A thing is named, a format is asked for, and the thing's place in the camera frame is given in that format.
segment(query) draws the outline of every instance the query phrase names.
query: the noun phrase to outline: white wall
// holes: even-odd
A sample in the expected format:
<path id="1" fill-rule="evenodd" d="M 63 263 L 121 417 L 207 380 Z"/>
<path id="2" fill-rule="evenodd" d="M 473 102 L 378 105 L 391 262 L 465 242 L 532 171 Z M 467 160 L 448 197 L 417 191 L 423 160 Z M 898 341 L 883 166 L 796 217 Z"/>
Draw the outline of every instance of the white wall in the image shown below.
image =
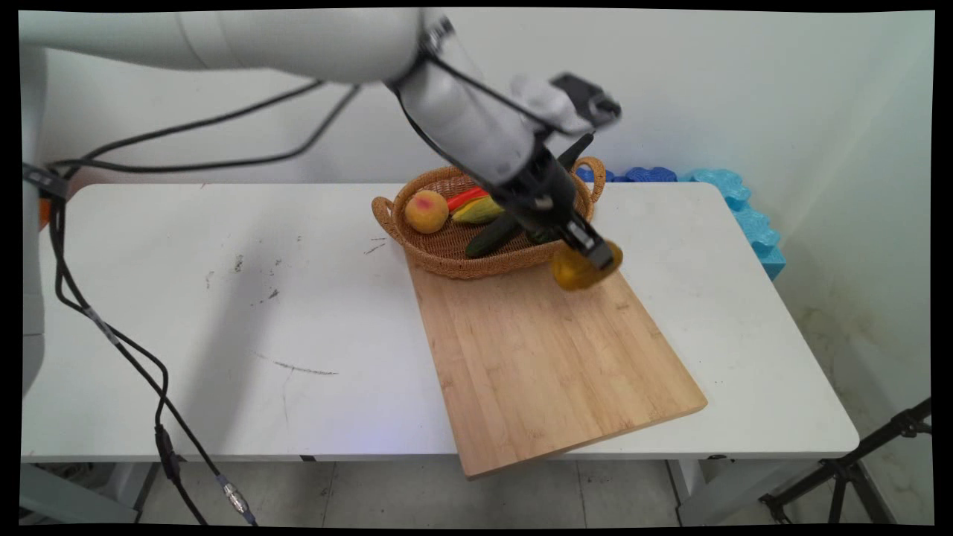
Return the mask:
<path id="1" fill-rule="evenodd" d="M 932 17 L 783 247 L 778 292 L 862 436 L 930 396 Z M 864 460 L 900 523 L 930 523 L 933 448 L 897 439 Z"/>
<path id="2" fill-rule="evenodd" d="M 609 91 L 621 122 L 587 154 L 609 169 L 737 171 L 781 232 L 778 287 L 861 433 L 929 393 L 929 121 L 933 12 L 448 9 L 492 85 L 571 71 Z M 222 113 L 302 84 L 277 72 L 168 72 L 67 52 L 49 58 L 40 151 L 74 157 L 116 138 Z M 206 132 L 117 152 L 184 163 L 284 151 L 343 87 Z M 572 140 L 551 146 L 559 151 Z M 293 162 L 87 180 L 402 182 L 444 165 L 394 98 L 368 87 Z M 932 522 L 929 442 L 872 465 L 903 521 Z"/>
<path id="3" fill-rule="evenodd" d="M 782 235 L 806 211 L 818 169 L 851 135 L 858 96 L 916 13 L 448 9 L 487 80 L 576 72 L 619 100 L 620 124 L 590 154 L 609 169 L 728 167 L 746 178 Z M 276 72 L 168 72 L 51 52 L 42 155 L 73 157 L 118 137 L 220 113 L 301 84 Z M 126 162 L 189 162 L 278 152 L 303 140 L 344 92 L 325 90 L 231 125 L 117 152 Z M 555 151 L 571 140 L 554 142 Z M 369 87 L 295 162 L 160 176 L 175 181 L 405 181 L 442 165 L 394 98 Z M 85 172 L 95 180 L 129 180 Z"/>

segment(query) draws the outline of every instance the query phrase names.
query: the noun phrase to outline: black cable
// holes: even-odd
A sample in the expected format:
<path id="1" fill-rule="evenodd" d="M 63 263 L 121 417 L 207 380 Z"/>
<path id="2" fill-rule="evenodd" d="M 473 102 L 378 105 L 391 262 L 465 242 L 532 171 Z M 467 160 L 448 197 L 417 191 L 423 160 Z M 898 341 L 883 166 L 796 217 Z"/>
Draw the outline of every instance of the black cable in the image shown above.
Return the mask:
<path id="1" fill-rule="evenodd" d="M 55 201 L 57 204 L 65 203 L 63 199 L 56 199 Z M 62 237 L 63 237 L 63 232 L 65 231 L 65 229 L 63 228 L 63 224 L 65 222 L 64 216 L 65 216 L 65 213 L 62 210 L 59 210 L 57 211 L 57 214 L 55 215 L 55 217 L 51 218 L 51 221 L 50 221 L 51 243 L 53 247 L 53 254 L 56 256 L 56 271 L 57 271 L 58 280 L 59 281 L 62 281 L 62 279 L 66 280 L 67 285 L 70 287 L 70 290 L 73 292 L 73 295 L 76 297 L 77 301 L 79 301 L 79 304 L 73 303 L 66 297 L 66 295 L 63 293 L 62 285 L 57 286 L 56 296 L 60 298 L 60 300 L 63 301 L 63 303 L 68 305 L 73 310 L 91 318 L 93 321 L 99 324 L 100 322 L 102 322 L 102 320 L 100 320 L 99 317 L 96 316 L 95 313 L 93 313 L 89 303 L 83 297 L 82 293 L 80 293 L 79 288 L 76 286 L 75 281 L 72 279 L 70 268 L 69 266 L 67 266 L 66 261 L 63 258 Z M 117 333 L 115 330 L 113 330 L 109 324 L 106 324 L 105 322 L 102 322 L 102 323 L 105 324 L 110 331 L 112 331 L 113 335 L 116 335 L 117 337 L 122 337 L 123 340 L 128 340 L 126 336 L 122 335 L 121 333 Z M 107 330 L 103 330 L 103 331 L 104 333 L 107 334 L 107 337 L 108 337 L 109 333 L 107 332 Z M 149 354 L 148 352 L 145 352 L 144 349 L 142 349 L 142 351 L 145 354 L 147 354 L 152 359 L 152 361 L 159 366 L 160 370 L 162 371 L 162 387 L 160 389 L 158 384 L 156 384 L 155 380 L 152 378 L 152 375 L 150 375 L 149 372 L 145 368 L 143 368 L 142 364 L 140 364 L 139 361 L 132 356 L 129 350 L 127 350 L 122 345 L 122 343 L 119 342 L 118 340 L 114 340 L 113 338 L 110 338 L 110 339 L 113 345 L 116 347 L 116 349 L 119 350 L 119 352 L 123 355 L 123 357 L 126 358 L 126 360 L 132 364 L 132 366 L 136 369 L 136 371 L 140 375 L 142 375 L 142 377 L 145 378 L 146 381 L 149 382 L 149 384 L 152 386 L 152 389 L 155 390 L 156 393 L 160 394 L 160 397 L 161 397 L 160 400 L 164 400 L 168 404 L 170 410 L 173 412 L 176 419 L 179 421 L 179 424 L 182 425 L 183 429 L 185 429 L 186 433 L 189 434 L 191 439 L 193 439 L 193 442 L 196 444 L 199 450 L 202 451 L 203 457 L 206 458 L 206 463 L 209 464 L 209 467 L 212 469 L 213 473 L 215 473 L 215 476 L 218 476 L 217 467 L 215 467 L 212 461 L 208 459 L 208 455 L 204 453 L 204 449 L 202 449 L 201 444 L 192 435 L 192 431 L 189 429 L 188 426 L 186 426 L 181 416 L 178 415 L 178 411 L 175 410 L 174 406 L 172 406 L 172 403 L 166 400 L 166 395 L 169 388 L 169 372 L 166 369 L 165 365 L 161 361 L 156 359 L 154 356 Z M 138 346 L 131 340 L 130 340 L 130 343 L 134 346 Z M 168 448 L 159 449 L 159 457 L 163 462 L 163 468 L 166 469 L 166 476 L 175 485 L 175 488 L 178 490 L 179 495 L 182 497 L 182 500 L 185 502 L 186 506 L 195 516 L 195 519 L 198 521 L 198 523 L 200 523 L 201 525 L 207 525 L 205 518 L 202 517 L 202 514 L 198 511 L 198 508 L 195 507 L 195 504 L 192 502 L 192 498 L 189 497 L 188 491 L 186 491 L 185 487 L 182 485 L 182 480 L 179 477 L 179 472 L 178 472 L 178 460 L 171 462 L 171 457 L 175 456 L 175 453 L 172 450 L 171 442 L 169 442 L 168 440 L 168 437 L 169 437 L 168 433 L 165 431 L 165 428 L 163 428 L 161 421 L 159 421 L 159 417 L 160 417 L 159 411 L 156 411 L 156 414 L 155 414 L 156 435 L 165 439 L 165 443 L 168 445 Z"/>
<path id="2" fill-rule="evenodd" d="M 59 216 L 61 218 L 61 225 L 65 226 L 66 212 L 65 211 L 60 212 Z M 62 253 L 57 254 L 57 251 L 56 251 L 57 247 L 59 248 L 60 252 L 62 252 L 63 250 L 62 244 L 63 244 L 63 233 L 65 232 L 65 228 L 61 227 L 59 229 L 56 229 L 56 232 L 58 233 L 58 237 L 56 237 L 56 235 L 54 234 L 54 228 L 52 227 L 52 223 L 53 223 L 53 219 L 51 217 L 51 242 L 53 242 L 53 252 L 55 255 L 57 255 L 57 259 L 56 259 L 57 260 L 57 280 L 56 280 L 56 286 L 55 286 L 56 297 L 59 298 L 59 300 L 62 301 L 64 304 L 66 304 L 68 307 L 70 307 L 70 309 L 85 316 L 86 312 L 84 311 L 84 309 L 80 305 L 73 303 L 63 293 L 63 279 L 67 280 L 67 284 L 71 288 L 75 286 L 75 282 L 72 281 L 72 275 L 69 272 L 69 267 L 67 267 L 66 261 L 61 257 Z M 141 367 L 141 365 L 138 364 L 138 361 L 136 361 L 135 358 L 127 357 L 127 361 L 130 361 L 130 363 L 132 363 L 132 366 L 135 367 L 135 369 L 139 371 L 139 374 L 141 374 L 146 379 L 146 381 L 149 383 L 149 385 L 152 386 L 152 389 L 156 392 L 156 394 L 158 394 L 160 397 L 163 397 L 168 387 L 168 371 L 166 369 L 166 366 L 156 356 L 154 356 L 148 350 L 140 346 L 134 340 L 130 339 L 129 337 L 126 337 L 125 334 L 123 334 L 121 331 L 113 327 L 111 324 L 107 323 L 106 325 L 109 326 L 112 332 L 120 340 L 124 341 L 126 344 L 131 346 L 133 349 L 135 349 L 135 351 L 146 356 L 150 361 L 155 363 L 157 367 L 159 367 L 159 370 L 162 371 L 163 373 L 162 374 L 163 384 L 165 388 L 160 388 L 159 385 L 155 382 L 155 379 L 152 378 L 152 375 L 150 375 L 148 372 L 145 372 L 145 370 Z M 172 401 L 166 399 L 165 405 L 169 407 L 169 411 L 172 413 L 172 416 L 175 417 L 175 420 L 178 422 L 179 426 L 181 426 L 182 430 L 185 431 L 186 436 L 188 436 L 189 440 L 195 445 L 195 448 L 198 450 L 199 455 L 202 457 L 202 460 L 205 462 L 205 464 L 209 466 L 209 469 L 212 471 L 212 474 L 215 476 L 218 476 L 220 474 L 218 471 L 218 467 L 215 466 L 212 459 L 209 457 L 209 454 L 205 451 L 205 448 L 202 446 L 202 443 L 199 442 L 199 440 L 193 434 L 192 430 L 185 423 L 185 420 L 182 418 L 182 415 L 179 414 L 178 410 L 172 404 Z"/>
<path id="3" fill-rule="evenodd" d="M 323 81 L 323 80 L 316 80 L 316 81 L 314 81 L 314 82 L 312 82 L 312 83 L 310 83 L 310 84 L 308 84 L 308 85 L 306 85 L 306 86 L 302 86 L 301 88 L 298 88 L 298 89 L 296 89 L 296 90 L 291 90 L 291 91 L 289 91 L 289 92 L 282 93 L 282 94 L 280 94 L 280 95 L 271 97 L 271 98 L 269 98 L 269 99 L 266 99 L 266 100 L 261 101 L 261 102 L 256 103 L 256 104 L 252 104 L 251 106 L 247 106 L 247 107 L 245 107 L 245 108 L 242 108 L 242 109 L 240 109 L 240 110 L 236 110 L 236 111 L 234 111 L 234 112 L 223 113 L 222 115 L 217 115 L 217 116 L 209 117 L 209 118 L 206 118 L 206 119 L 200 119 L 200 120 L 194 121 L 194 122 L 192 122 L 192 123 L 186 123 L 186 124 L 184 124 L 184 125 L 179 125 L 179 126 L 175 126 L 175 127 L 166 128 L 166 129 L 160 129 L 160 130 L 158 130 L 158 131 L 153 131 L 153 132 L 150 132 L 150 133 L 140 134 L 140 135 L 136 135 L 136 136 L 133 136 L 133 137 L 128 137 L 128 138 L 125 138 L 125 139 L 121 139 L 121 140 L 118 140 L 118 141 L 114 141 L 113 143 L 109 143 L 109 144 L 107 144 L 107 145 L 104 145 L 104 146 L 102 146 L 102 147 L 99 147 L 98 149 L 93 150 L 92 152 L 90 152 L 90 153 L 88 153 L 86 156 L 84 156 L 84 158 L 85 158 L 85 159 L 95 158 L 95 157 L 97 157 L 97 156 L 99 156 L 99 155 L 102 155 L 102 154 L 104 154 L 104 153 L 107 153 L 107 152 L 109 152 L 109 151 L 114 151 L 114 150 L 119 149 L 119 148 L 122 148 L 122 147 L 126 147 L 126 146 L 133 145 L 133 144 L 136 144 L 136 143 L 141 143 L 141 142 L 143 142 L 143 141 L 148 141 L 148 140 L 151 140 L 151 139 L 156 139 L 156 138 L 158 138 L 158 137 L 163 137 L 163 136 L 170 135 L 170 134 L 177 134 L 177 133 L 181 133 L 181 132 L 185 132 L 185 131 L 189 131 L 189 130 L 194 130 L 194 129 L 198 129 L 198 128 L 202 128 L 202 127 L 207 127 L 207 126 L 215 125 L 215 124 L 222 123 L 222 122 L 224 122 L 224 121 L 228 121 L 228 120 L 231 120 L 231 119 L 236 119 L 236 118 L 238 118 L 238 117 L 240 117 L 240 116 L 242 116 L 242 115 L 247 115 L 247 114 L 249 114 L 249 113 L 257 112 L 258 110 L 263 110 L 263 109 L 265 109 L 265 108 L 267 108 L 267 107 L 269 107 L 269 106 L 272 106 L 272 105 L 277 104 L 277 103 L 279 103 L 279 102 L 285 101 L 285 100 L 287 100 L 287 99 L 289 99 L 289 98 L 293 98 L 293 97 L 296 97 L 296 96 L 301 95 L 301 94 L 303 94 L 303 93 L 307 93 L 307 92 L 309 92 L 309 91 L 311 91 L 311 90 L 317 89 L 317 88 L 319 88 L 319 87 L 320 87 L 321 85 L 323 85 L 323 84 L 324 84 L 324 81 Z M 70 180 L 70 179 L 76 174 L 76 172 L 79 171 L 79 169 L 80 169 L 80 168 L 79 168 L 78 166 L 77 166 L 77 167 L 72 167 L 72 168 L 70 168 L 70 169 L 66 172 L 66 174 L 64 175 L 63 178 L 64 178 L 65 180 Z M 63 218 L 64 218 L 64 219 L 63 219 L 63 222 L 62 222 L 61 225 L 60 225 L 60 227 L 62 228 L 63 225 L 65 225 L 65 213 L 66 213 L 66 206 L 65 206 L 65 204 L 62 205 L 62 206 L 59 208 L 59 212 L 60 212 L 61 214 L 63 214 Z M 61 232 L 60 232 L 60 243 L 63 243 L 63 242 L 64 242 L 64 239 L 63 239 L 63 233 L 64 233 L 64 232 L 65 232 L 65 231 L 61 231 Z M 57 267 L 57 272 L 56 272 L 56 289 L 57 289 L 57 296 L 60 298 L 61 301 L 63 301 L 64 303 L 67 303 L 67 302 L 66 302 L 66 299 L 65 299 L 65 297 L 64 297 L 64 295 L 63 295 L 63 293 L 62 293 L 62 288 L 63 288 L 62 285 L 63 285 L 62 274 L 60 273 L 60 271 L 59 271 L 59 269 L 58 269 L 58 267 Z M 165 405 L 166 399 L 167 399 L 167 398 L 166 398 L 166 392 L 168 391 L 168 373 L 167 373 L 166 370 L 165 370 L 165 365 L 163 365 L 162 362 L 159 361 L 155 356 L 153 356 L 152 354 L 150 354 L 149 352 L 147 352 L 145 349 L 143 349 L 141 346 L 139 346 L 138 344 L 136 344 L 134 341 L 129 340 L 128 338 L 126 338 L 126 339 L 124 339 L 124 340 L 127 342 L 127 344 L 129 344 L 129 345 L 132 346 L 133 348 L 136 348 L 137 351 L 139 351 L 140 353 L 142 353 L 143 355 L 145 355 L 147 358 L 149 358 L 150 361 L 152 361 L 153 363 L 155 363 L 155 365 L 158 366 L 159 369 L 163 372 L 163 390 L 162 390 L 162 393 L 160 394 L 160 397 L 159 397 L 159 405 L 158 405 L 158 407 L 156 408 L 156 415 L 155 415 L 156 424 L 159 424 L 159 421 L 160 421 L 160 418 L 161 418 L 161 415 L 162 415 L 162 408 L 163 408 L 163 406 Z M 179 418 L 178 420 L 179 420 L 179 424 L 184 424 L 184 423 L 182 422 L 181 418 Z M 212 468 L 213 472 L 217 474 L 216 469 L 214 468 L 214 464 L 211 464 L 211 460 L 209 460 L 208 456 L 204 454 L 204 449 L 202 448 L 201 444 L 199 444 L 199 443 L 196 441 L 196 439 L 194 438 L 194 436 L 193 436 L 192 433 L 191 433 L 191 430 L 188 429 L 188 426 L 184 426 L 184 427 L 185 427 L 187 433 L 189 434 L 190 439 L 192 440 L 192 442 L 195 443 L 195 446 L 198 448 L 199 452 L 203 453 L 203 458 L 205 458 L 206 461 L 207 461 L 207 463 L 210 464 L 210 467 Z"/>
<path id="4" fill-rule="evenodd" d="M 322 83 L 323 82 L 321 81 L 315 81 L 312 84 L 309 84 L 308 86 L 299 88 L 298 90 L 294 90 L 288 93 L 283 93 L 281 95 L 278 95 L 276 97 L 273 97 L 261 103 L 254 104 L 250 107 L 247 107 L 235 112 L 226 113 L 217 117 L 194 121 L 193 123 L 189 123 L 186 125 L 171 127 L 171 128 L 163 129 L 160 131 L 155 131 L 155 132 L 147 133 L 147 134 L 141 134 L 131 138 L 115 141 L 113 143 L 110 143 L 108 145 L 105 145 L 103 147 L 100 147 L 90 152 L 85 158 L 79 161 L 73 161 L 73 164 L 70 164 L 71 168 L 67 171 L 64 178 L 66 180 L 69 180 L 70 178 L 72 178 L 78 172 L 79 168 L 85 165 L 84 163 L 85 160 L 88 160 L 89 162 L 96 162 L 95 160 L 91 160 L 91 159 L 95 158 L 98 155 L 106 153 L 108 151 L 112 151 L 114 149 L 118 149 L 120 147 L 125 147 L 128 145 L 132 145 L 134 143 L 140 143 L 142 141 L 146 141 L 149 139 L 155 139 L 164 135 L 180 133 L 187 130 L 209 126 L 209 125 L 220 123 L 229 119 L 233 119 L 233 118 L 239 117 L 240 115 L 261 110 L 267 106 L 271 106 L 287 98 L 291 98 L 293 96 L 315 89 L 319 87 Z M 334 120 L 336 119 L 340 111 L 343 110 L 344 106 L 346 106 L 350 102 L 350 100 L 357 94 L 358 90 L 359 90 L 359 86 L 353 86 L 352 89 L 338 102 L 335 108 L 331 111 L 331 113 L 329 113 L 328 117 L 325 118 L 322 124 L 318 127 L 317 131 L 315 131 L 315 133 L 312 134 L 312 136 L 308 139 L 308 141 L 294 151 L 291 151 L 284 155 L 274 155 L 274 156 L 258 158 L 258 159 L 246 159 L 246 160 L 235 160 L 235 161 L 226 161 L 226 162 L 209 163 L 209 164 L 198 164 L 195 166 L 187 166 L 185 168 L 188 168 L 189 171 L 191 171 L 191 170 L 200 170 L 200 169 L 232 167 L 232 166 L 239 166 L 239 165 L 264 164 L 264 163 L 274 162 L 274 161 L 278 161 L 278 160 L 282 160 L 286 158 L 292 158 L 297 155 L 300 155 L 301 153 L 309 149 L 321 137 L 324 131 L 334 122 Z M 166 171 L 172 171 L 168 167 L 161 168 L 161 169 L 164 169 Z M 184 171 L 183 167 L 181 166 L 174 168 L 174 170 Z M 141 173 L 155 173 L 155 171 L 149 170 L 147 172 L 141 172 Z M 83 297 L 82 293 L 79 290 L 78 285 L 76 285 L 75 280 L 72 277 L 69 266 L 67 265 L 65 260 L 65 251 L 64 251 L 65 250 L 64 244 L 65 244 L 65 238 L 66 238 L 66 200 L 65 199 L 57 198 L 51 204 L 50 236 L 51 236 L 51 245 L 53 247 L 53 252 L 56 256 L 56 296 L 60 299 L 60 301 L 62 301 L 64 304 L 66 304 L 73 310 L 93 320 L 100 327 L 103 333 L 108 338 L 110 338 L 113 345 L 116 347 L 117 350 L 119 350 L 119 352 L 123 355 L 123 357 L 126 358 L 126 360 L 130 362 L 130 364 L 132 364 L 132 366 L 136 369 L 136 371 L 139 372 L 139 374 L 146 379 L 146 381 L 150 384 L 152 389 L 157 394 L 159 394 L 159 405 L 156 408 L 156 413 L 155 413 L 155 430 L 156 430 L 156 443 L 159 448 L 160 458 L 162 458 L 163 460 L 163 467 L 166 469 L 167 477 L 169 477 L 169 479 L 172 480 L 176 489 L 179 491 L 179 494 L 182 496 L 183 501 L 186 503 L 186 506 L 195 516 L 195 519 L 201 525 L 205 525 L 206 524 L 205 519 L 202 517 L 201 513 L 195 507 L 194 503 L 192 502 L 192 499 L 189 497 L 188 492 L 185 490 L 185 487 L 182 485 L 181 479 L 178 476 L 178 461 L 172 459 L 172 457 L 175 456 L 174 451 L 172 451 L 172 444 L 171 444 L 171 441 L 169 440 L 168 433 L 165 431 L 161 423 L 161 413 L 162 413 L 163 407 L 165 407 L 166 405 L 169 407 L 175 419 L 178 421 L 179 425 L 182 426 L 182 429 L 186 432 L 186 435 L 189 436 L 189 439 L 193 442 L 195 447 L 198 449 L 203 460 L 209 466 L 210 470 L 215 475 L 215 477 L 221 478 L 221 476 L 218 471 L 218 468 L 215 466 L 211 458 L 205 452 L 205 449 L 202 447 L 199 440 L 194 436 L 192 431 L 185 424 L 185 421 L 182 419 L 182 416 L 175 409 L 172 402 L 168 400 L 168 388 L 169 388 L 168 369 L 165 367 L 162 361 L 160 361 L 152 353 L 150 353 L 145 348 L 137 344 L 135 341 L 126 337 L 122 332 L 119 332 L 118 330 L 113 328 L 111 325 L 101 320 L 95 314 L 95 312 L 91 309 L 86 299 Z M 63 292 L 63 286 L 62 286 L 63 281 L 67 283 L 67 286 L 70 288 L 70 291 L 73 293 L 73 296 L 75 297 L 76 301 L 78 301 L 78 303 L 72 302 Z M 142 365 L 135 359 L 135 357 L 133 357 L 132 354 L 125 348 L 125 346 L 123 346 L 120 340 L 126 342 L 131 347 L 133 347 L 136 351 L 146 356 L 150 361 L 152 361 L 159 368 L 159 370 L 162 373 L 161 387 L 155 382 L 155 380 L 152 378 L 152 375 L 150 375 L 149 372 L 146 371 L 145 368 L 143 368 Z M 251 523 L 253 526 L 257 526 L 257 522 L 254 520 L 254 517 L 250 515 L 251 512 L 245 512 L 245 514 L 249 514 L 246 516 L 246 519 L 250 519 L 249 523 Z"/>
<path id="5" fill-rule="evenodd" d="M 182 481 L 176 480 L 172 481 L 172 483 L 175 484 L 175 489 L 179 490 L 179 495 L 182 496 L 185 506 L 189 507 L 189 511 L 193 516 L 195 516 L 196 521 L 198 521 L 200 525 L 208 525 L 208 523 L 205 521 L 205 518 L 202 517 L 201 512 L 199 512 L 198 508 L 195 507 L 195 503 L 192 502 L 192 498 L 189 497 L 189 493 L 185 490 L 185 486 L 182 485 Z"/>
<path id="6" fill-rule="evenodd" d="M 112 170 L 123 173 L 135 173 L 135 174 L 152 174 L 152 173 L 183 173 L 183 172 L 195 172 L 195 171 L 206 171 L 214 169 L 223 169 L 223 168 L 234 168 L 241 166 L 254 166 L 260 164 L 270 164 L 280 160 L 287 160 L 288 158 L 294 158 L 295 156 L 301 155 L 305 151 L 311 149 L 311 146 L 321 137 L 322 134 L 331 126 L 331 124 L 337 119 L 339 113 L 344 110 L 344 107 L 351 102 L 351 99 L 357 95 L 357 92 L 360 91 L 359 85 L 354 85 L 351 87 L 351 90 L 348 91 L 338 102 L 335 104 L 335 107 L 331 110 L 324 121 L 321 122 L 321 125 L 318 126 L 311 136 L 298 148 L 283 153 L 281 155 L 271 155 L 263 156 L 260 158 L 244 158 L 238 160 L 224 160 L 221 162 L 206 162 L 202 164 L 189 164 L 181 166 L 127 166 L 123 164 L 116 164 L 113 162 L 103 162 L 101 160 L 95 160 L 90 158 L 79 158 L 75 160 L 57 160 L 50 164 L 47 164 L 48 167 L 52 168 L 62 168 L 62 167 L 89 167 L 89 168 L 101 168 L 105 170 Z"/>

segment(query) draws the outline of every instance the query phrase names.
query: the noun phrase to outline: cable connector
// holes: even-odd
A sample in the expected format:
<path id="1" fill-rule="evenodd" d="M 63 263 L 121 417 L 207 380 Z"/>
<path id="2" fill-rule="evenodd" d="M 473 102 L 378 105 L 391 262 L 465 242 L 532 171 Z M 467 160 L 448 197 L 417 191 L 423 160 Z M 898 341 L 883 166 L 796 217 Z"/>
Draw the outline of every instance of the cable connector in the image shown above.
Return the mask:
<path id="1" fill-rule="evenodd" d="M 222 485 L 222 491 L 225 492 L 225 497 L 228 498 L 229 503 L 232 503 L 232 507 L 235 511 L 241 514 L 241 517 L 245 518 L 245 521 L 247 521 L 249 525 L 256 525 L 252 509 L 248 506 L 248 501 L 242 497 L 241 492 L 238 491 L 235 484 L 229 482 L 229 479 L 225 478 L 225 475 L 217 475 L 215 479 Z"/>
<path id="2" fill-rule="evenodd" d="M 166 478 L 173 482 L 179 480 L 178 457 L 172 449 L 172 439 L 166 428 L 161 424 L 155 427 L 155 446 L 159 450 L 159 461 L 162 462 L 162 468 L 166 471 Z"/>

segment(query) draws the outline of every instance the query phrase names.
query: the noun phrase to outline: tiled floor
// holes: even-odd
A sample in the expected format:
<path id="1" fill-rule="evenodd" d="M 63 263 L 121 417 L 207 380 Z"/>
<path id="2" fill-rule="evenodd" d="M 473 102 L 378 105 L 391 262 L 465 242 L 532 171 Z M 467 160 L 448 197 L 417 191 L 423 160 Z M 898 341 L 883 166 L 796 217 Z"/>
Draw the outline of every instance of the tiled floor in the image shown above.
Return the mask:
<path id="1" fill-rule="evenodd" d="M 467 482 L 456 458 L 401 462 L 233 463 L 221 471 L 263 526 L 400 528 L 678 526 L 664 462 L 534 462 Z M 182 480 L 213 525 L 244 525 L 203 464 Z M 787 508 L 796 523 L 822 523 L 830 488 Z M 845 522 L 859 511 L 844 505 Z M 175 488 L 157 476 L 140 523 L 192 524 Z M 722 525 L 770 524 L 752 504 Z"/>

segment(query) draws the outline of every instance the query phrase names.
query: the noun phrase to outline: green vegetable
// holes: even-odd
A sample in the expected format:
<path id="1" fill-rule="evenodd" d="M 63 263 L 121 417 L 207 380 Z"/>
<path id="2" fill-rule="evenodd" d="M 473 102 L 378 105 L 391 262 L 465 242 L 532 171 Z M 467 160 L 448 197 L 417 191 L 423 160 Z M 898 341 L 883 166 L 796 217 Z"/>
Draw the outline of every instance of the green vegetable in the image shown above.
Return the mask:
<path id="1" fill-rule="evenodd" d="M 559 235 L 549 229 L 540 229 L 539 231 L 526 231 L 526 237 L 535 245 L 545 244 L 558 240 Z"/>
<path id="2" fill-rule="evenodd" d="M 517 219 L 504 213 L 470 240 L 467 244 L 467 257 L 479 258 L 490 255 L 518 235 L 520 229 L 522 226 Z"/>
<path id="3" fill-rule="evenodd" d="M 454 221 L 457 223 L 474 223 L 480 225 L 490 223 L 497 216 L 503 214 L 503 208 L 497 205 L 491 197 L 481 197 L 470 201 L 454 212 Z"/>

